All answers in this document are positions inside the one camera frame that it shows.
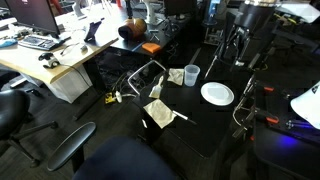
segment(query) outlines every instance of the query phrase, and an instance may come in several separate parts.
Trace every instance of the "plastic cup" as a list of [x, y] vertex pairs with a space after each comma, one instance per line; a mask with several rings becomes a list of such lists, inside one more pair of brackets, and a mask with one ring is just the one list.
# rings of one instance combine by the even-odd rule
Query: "plastic cup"
[[196, 65], [187, 65], [184, 68], [184, 84], [186, 86], [193, 86], [196, 83], [197, 77], [200, 73], [200, 68]]

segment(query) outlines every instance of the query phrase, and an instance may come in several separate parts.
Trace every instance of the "computer monitor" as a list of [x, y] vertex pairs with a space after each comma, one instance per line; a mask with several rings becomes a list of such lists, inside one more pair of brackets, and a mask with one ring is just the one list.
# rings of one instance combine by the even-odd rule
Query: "computer monitor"
[[8, 9], [8, 6], [4, 0], [0, 0], [0, 9]]
[[180, 14], [191, 13], [196, 10], [197, 0], [164, 0], [165, 16], [180, 17]]
[[55, 38], [60, 34], [49, 0], [5, 0], [11, 14], [19, 25], [50, 33]]

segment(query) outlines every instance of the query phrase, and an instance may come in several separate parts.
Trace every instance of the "black fabric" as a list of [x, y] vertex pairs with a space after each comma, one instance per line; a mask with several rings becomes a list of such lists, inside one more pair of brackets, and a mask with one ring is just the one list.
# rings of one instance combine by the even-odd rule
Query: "black fabric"
[[13, 132], [28, 113], [29, 96], [20, 90], [0, 92], [0, 139]]
[[113, 137], [85, 160], [73, 179], [170, 180], [175, 176], [148, 146], [128, 137]]
[[119, 35], [125, 40], [132, 40], [133, 39], [133, 31], [127, 25], [119, 27], [118, 32], [119, 32]]

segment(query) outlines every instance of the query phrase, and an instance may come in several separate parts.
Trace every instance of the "chair armrest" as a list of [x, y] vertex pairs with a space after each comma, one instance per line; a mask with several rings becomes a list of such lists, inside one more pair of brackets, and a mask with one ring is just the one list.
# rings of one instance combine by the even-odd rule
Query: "chair armrest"
[[49, 158], [48, 170], [56, 171], [66, 164], [78, 150], [82, 150], [83, 145], [90, 139], [95, 130], [96, 124], [89, 122], [68, 136]]

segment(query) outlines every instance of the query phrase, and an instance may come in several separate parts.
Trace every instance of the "crumpled napkin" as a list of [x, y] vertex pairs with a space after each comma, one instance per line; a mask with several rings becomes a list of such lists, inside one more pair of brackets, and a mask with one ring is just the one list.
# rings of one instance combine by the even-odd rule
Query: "crumpled napkin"
[[169, 69], [168, 81], [174, 82], [177, 85], [182, 85], [183, 83], [184, 69]]
[[160, 126], [161, 129], [169, 123], [171, 123], [173, 119], [177, 116], [173, 114], [171, 109], [169, 109], [160, 99], [154, 100], [153, 102], [149, 103], [143, 108]]

